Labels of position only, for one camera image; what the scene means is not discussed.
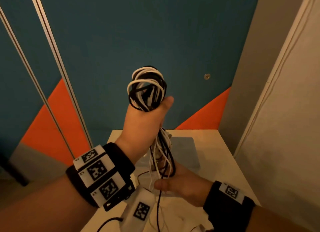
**round metal screw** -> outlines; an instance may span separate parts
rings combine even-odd
[[[210,73],[207,73],[205,76],[204,76],[204,79],[205,80],[208,80],[210,78]]]

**person's left arm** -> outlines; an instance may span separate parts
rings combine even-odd
[[[133,164],[147,152],[172,104],[172,97],[165,98],[151,112],[129,105],[122,134],[115,143]],[[0,211],[0,231],[79,232],[96,210],[64,175]]]

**table top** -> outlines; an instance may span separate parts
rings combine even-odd
[[[229,149],[224,143],[218,130],[167,130],[173,136],[192,137],[197,149],[200,162],[199,175],[211,180],[230,183],[244,192],[244,194],[254,200],[256,204],[260,204],[250,185],[242,174],[236,161],[231,155]],[[113,130],[108,142],[114,142],[122,130]],[[182,228],[187,228],[189,231],[203,224],[206,229],[211,229],[212,225],[208,221],[208,215],[202,208],[196,208],[182,198],[162,197],[160,205],[163,210],[165,222],[170,232],[182,231]],[[87,225],[82,229],[82,232],[97,231],[100,225],[109,218],[120,217],[124,208],[125,202],[121,202],[109,212],[103,208],[99,208]],[[150,214],[151,224],[156,228],[156,206]],[[159,215],[160,227],[163,224],[162,215]],[[106,224],[101,232],[120,231],[117,221],[112,221]],[[146,224],[144,232],[154,231],[149,223]]]

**bundle of cables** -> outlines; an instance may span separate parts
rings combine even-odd
[[[145,66],[135,70],[132,74],[132,81],[127,91],[129,102],[135,109],[148,112],[156,109],[166,95],[167,84],[161,74],[153,66]],[[174,176],[176,168],[171,154],[171,141],[169,134],[163,127],[160,127],[156,139],[150,146],[149,173],[156,171],[159,179]],[[157,203],[157,228],[159,227],[159,206],[162,191],[159,193]]]

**wristband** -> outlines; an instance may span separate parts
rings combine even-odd
[[[73,161],[66,174],[78,193],[92,206],[108,211],[134,192],[130,159],[114,143],[97,147]]]
[[[215,181],[204,203],[214,231],[245,232],[255,203],[238,188]]]

